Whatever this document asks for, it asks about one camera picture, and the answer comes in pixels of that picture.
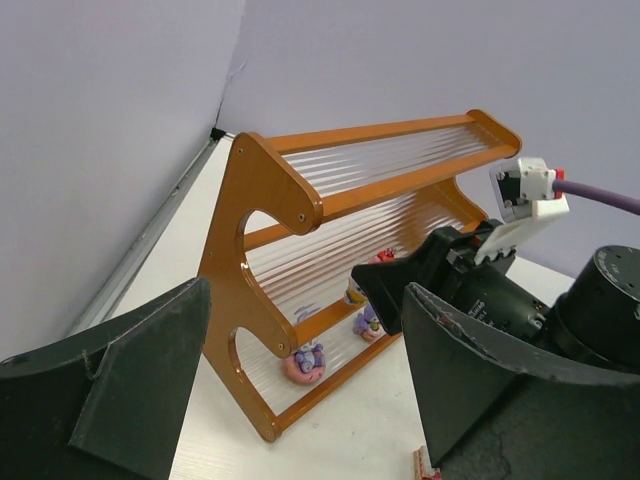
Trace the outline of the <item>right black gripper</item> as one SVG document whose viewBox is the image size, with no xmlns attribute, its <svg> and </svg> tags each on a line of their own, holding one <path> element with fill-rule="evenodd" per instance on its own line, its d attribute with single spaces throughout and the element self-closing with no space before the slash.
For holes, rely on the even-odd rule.
<svg viewBox="0 0 640 480">
<path fill-rule="evenodd" d="M 484 220 L 466 233 L 441 227 L 408 256 L 386 264 L 355 266 L 357 273 L 367 271 L 368 302 L 384 331 L 390 336 L 402 332 L 404 289 L 417 283 L 484 324 L 527 343 L 536 342 L 550 308 L 506 276 L 515 252 L 474 262 L 479 248 L 500 225 L 496 219 Z"/>
</svg>

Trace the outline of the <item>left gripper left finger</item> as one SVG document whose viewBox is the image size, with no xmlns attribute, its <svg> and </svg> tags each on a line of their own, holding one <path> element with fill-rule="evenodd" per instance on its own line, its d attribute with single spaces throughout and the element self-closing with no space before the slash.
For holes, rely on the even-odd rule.
<svg viewBox="0 0 640 480">
<path fill-rule="evenodd" d="M 193 278 L 1 363 L 4 479 L 166 479 L 211 311 Z"/>
</svg>

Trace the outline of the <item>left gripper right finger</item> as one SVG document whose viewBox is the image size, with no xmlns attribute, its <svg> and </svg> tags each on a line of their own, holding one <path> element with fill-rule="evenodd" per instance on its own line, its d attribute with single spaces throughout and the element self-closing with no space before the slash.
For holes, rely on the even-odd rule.
<svg viewBox="0 0 640 480">
<path fill-rule="evenodd" d="M 446 479 L 635 479 L 639 378 L 574 361 L 410 284 L 402 327 L 432 464 Z"/>
</svg>

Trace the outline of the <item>blue cupcake toy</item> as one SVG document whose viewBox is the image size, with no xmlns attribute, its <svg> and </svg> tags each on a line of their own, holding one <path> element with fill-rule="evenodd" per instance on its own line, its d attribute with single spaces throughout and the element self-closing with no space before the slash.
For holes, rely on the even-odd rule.
<svg viewBox="0 0 640 480">
<path fill-rule="evenodd" d="M 365 264 L 386 264 L 393 262 L 396 259 L 396 250 L 394 248 L 386 248 L 374 254 L 370 257 Z M 344 291 L 343 300 L 348 305 L 362 305 L 368 302 L 369 294 L 367 293 L 367 271 L 364 273 L 356 272 L 356 268 L 353 268 L 346 289 Z"/>
</svg>

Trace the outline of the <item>small purple bunny toy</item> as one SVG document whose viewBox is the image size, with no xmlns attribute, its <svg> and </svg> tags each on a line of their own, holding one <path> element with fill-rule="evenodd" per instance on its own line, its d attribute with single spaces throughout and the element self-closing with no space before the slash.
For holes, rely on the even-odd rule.
<svg viewBox="0 0 640 480">
<path fill-rule="evenodd" d="M 376 341 L 384 330 L 370 303 L 367 303 L 357 315 L 353 332 L 367 342 Z"/>
</svg>

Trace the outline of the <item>purple bunny sitting donut toy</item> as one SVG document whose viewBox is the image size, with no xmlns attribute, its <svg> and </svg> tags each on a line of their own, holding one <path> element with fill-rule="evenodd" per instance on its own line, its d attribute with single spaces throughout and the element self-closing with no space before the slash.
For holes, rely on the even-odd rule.
<svg viewBox="0 0 640 480">
<path fill-rule="evenodd" d="M 326 371 L 324 347 L 321 343 L 305 344 L 283 361 L 285 376 L 299 385 L 319 382 Z"/>
</svg>

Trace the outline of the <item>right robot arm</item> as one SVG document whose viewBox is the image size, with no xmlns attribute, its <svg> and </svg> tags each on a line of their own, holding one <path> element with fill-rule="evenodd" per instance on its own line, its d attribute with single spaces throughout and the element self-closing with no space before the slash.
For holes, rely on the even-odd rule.
<svg viewBox="0 0 640 480">
<path fill-rule="evenodd" d="M 550 342 L 583 363 L 638 372 L 638 250 L 618 245 L 597 249 L 571 287 L 548 306 L 507 277 L 513 252 L 474 261 L 500 225 L 485 220 L 467 233 L 438 228 L 411 254 L 357 265 L 351 277 L 390 335 L 401 332 L 403 290 L 416 283 L 475 320 L 520 340 Z"/>
</svg>

